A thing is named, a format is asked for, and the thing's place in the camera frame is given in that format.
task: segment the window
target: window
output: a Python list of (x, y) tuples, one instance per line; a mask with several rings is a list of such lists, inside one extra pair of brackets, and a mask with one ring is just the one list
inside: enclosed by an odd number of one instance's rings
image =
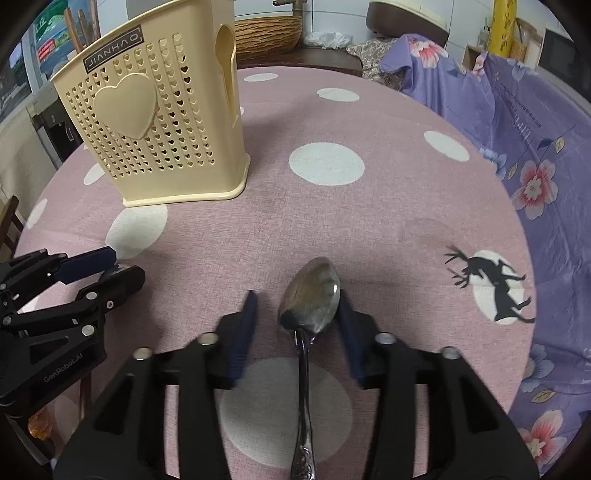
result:
[(19, 43), (0, 70), (0, 122), (31, 94)]

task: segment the black deer print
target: black deer print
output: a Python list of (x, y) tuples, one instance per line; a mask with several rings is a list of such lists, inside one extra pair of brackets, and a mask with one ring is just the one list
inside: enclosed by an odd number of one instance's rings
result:
[(454, 272), (451, 268), (448, 270), (453, 273), (453, 278), (459, 278), (456, 285), (461, 285), (461, 288), (466, 288), (470, 283), (470, 275), (475, 275), (480, 278), (484, 278), (484, 275), (495, 288), (495, 305), (496, 305), (496, 316), (495, 322), (499, 320), (515, 317), (525, 323), (534, 323), (535, 319), (526, 319), (519, 313), (521, 309), (527, 307), (531, 303), (531, 297), (522, 303), (516, 303), (513, 298), (509, 295), (509, 285), (507, 280), (525, 280), (525, 275), (517, 277), (515, 275), (505, 275), (503, 273), (503, 267), (508, 267), (510, 270), (515, 272), (513, 267), (507, 265), (505, 262), (499, 259), (498, 264), (492, 260), (482, 257), (468, 258), (467, 255), (456, 247), (449, 247), (452, 253), (445, 254), (449, 259), (446, 264), (460, 258), (466, 262), (466, 268), (462, 269), (463, 275)]

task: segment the purple blanket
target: purple blanket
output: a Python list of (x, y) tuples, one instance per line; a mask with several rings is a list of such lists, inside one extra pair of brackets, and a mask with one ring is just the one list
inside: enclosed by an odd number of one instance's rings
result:
[(484, 54), (478, 74), (465, 72), (441, 47), (405, 35), (381, 64), (402, 67), (402, 91), (496, 163), (523, 224), (538, 316), (510, 415), (545, 473), (591, 413), (591, 119), (515, 60)]

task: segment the white polka dot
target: white polka dot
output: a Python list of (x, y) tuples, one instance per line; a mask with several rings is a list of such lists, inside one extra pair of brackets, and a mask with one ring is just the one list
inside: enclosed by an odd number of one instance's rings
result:
[[(490, 250), (480, 250), (474, 254), (474, 257), (487, 258), (496, 264), (498, 264), (499, 260), (502, 260), (504, 263), (511, 265), (505, 258)], [(516, 277), (520, 277), (522, 275), (521, 273), (519, 275), (516, 274), (509, 267), (503, 267), (502, 272), (506, 275), (515, 275)], [(470, 285), (472, 285), (472, 295), (474, 296), (476, 305), (486, 316), (486, 318), (494, 322), (495, 316), (497, 314), (494, 286), (486, 277), (486, 275), (483, 275), (483, 278), (480, 278), (476, 275), (471, 275)], [(509, 285), (509, 296), (513, 298), (516, 303), (521, 303), (525, 297), (525, 290), (523, 288), (522, 282), (518, 280), (507, 280), (507, 285)], [(507, 317), (497, 321), (496, 323), (499, 325), (510, 325), (516, 320), (516, 317)]]
[(359, 95), (351, 90), (345, 90), (342, 88), (323, 88), (318, 90), (318, 96), (326, 98), (327, 100), (333, 100), (335, 102), (356, 102), (359, 100)]
[(24, 305), (19, 310), (19, 313), (28, 313), (28, 312), (33, 312), (34, 310), (36, 310), (38, 300), (39, 300), (39, 297), (35, 297), (34, 299), (32, 299), (29, 303)]
[(104, 174), (105, 174), (105, 171), (100, 167), (100, 165), (98, 163), (96, 165), (93, 165), (92, 168), (86, 174), (86, 177), (84, 177), (84, 185), (93, 184), (99, 178), (101, 178)]
[(135, 257), (158, 239), (167, 219), (166, 205), (126, 208), (109, 228), (106, 244), (120, 260)]
[(365, 171), (360, 156), (336, 143), (311, 143), (290, 155), (292, 171), (316, 185), (347, 185), (359, 180)]
[(264, 82), (266, 80), (276, 79), (279, 75), (276, 73), (255, 73), (244, 79), (245, 82)]
[(67, 442), (78, 427), (80, 418), (78, 406), (65, 395), (60, 395), (54, 402), (53, 414), (57, 430), (60, 432), (61, 438)]
[[(297, 435), (298, 366), (294, 358), (261, 360), (220, 402), (220, 422), (230, 441), (264, 465), (289, 468)], [(343, 386), (310, 364), (310, 415), (316, 462), (334, 455), (349, 437), (353, 412)]]
[(425, 132), (424, 136), (429, 145), (431, 145), (438, 152), (448, 156), (452, 160), (470, 160), (470, 154), (468, 153), (468, 150), (466, 150), (462, 144), (454, 140), (452, 137), (448, 137), (447, 135), (434, 131)]
[(35, 226), (35, 224), (39, 221), (39, 218), (41, 218), (41, 215), (43, 215), (43, 212), (45, 211), (46, 206), (47, 206), (47, 199), (43, 199), (42, 201), (40, 201), (39, 203), (37, 203), (35, 205), (35, 208), (31, 212), (31, 214), (29, 215), (29, 218), (27, 220), (27, 228), (29, 230), (31, 228), (33, 228)]

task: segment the round table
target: round table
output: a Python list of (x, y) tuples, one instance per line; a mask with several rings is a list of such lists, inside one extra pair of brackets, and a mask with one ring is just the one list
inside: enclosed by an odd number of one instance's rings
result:
[[(218, 397), (220, 423), (234, 478), (287, 479), (297, 362), (277, 309), (292, 276), (322, 255), (356, 310), (414, 348), (457, 346), (507, 410), (533, 328), (500, 310), (510, 311), (509, 295), (519, 304), (513, 312), (534, 317), (535, 292), (524, 234), (495, 166), (435, 113), (376, 83), (293, 67), (238, 77), (252, 163), (236, 199), (125, 209), (80, 147), (31, 214), (18, 254), (47, 248), (76, 255), (107, 244), (146, 272), (144, 288), (107, 317), (108, 359), (93, 373), (95, 397), (134, 349), (183, 347), (255, 290), (259, 319), (248, 367), (239, 387)], [(462, 255), (446, 264), (453, 248)], [(486, 265), (527, 277), (493, 286)], [(449, 269), (468, 275), (468, 287)], [(81, 284), (57, 284), (25, 308), (73, 300)], [(175, 395), (171, 389), (166, 449), (167, 469), (178, 475)], [(361, 478), (376, 395), (349, 378), (332, 326), (311, 351), (321, 478)], [(51, 404), (65, 439), (76, 427), (77, 397), (75, 385)], [(427, 454), (420, 397), (417, 473)]]

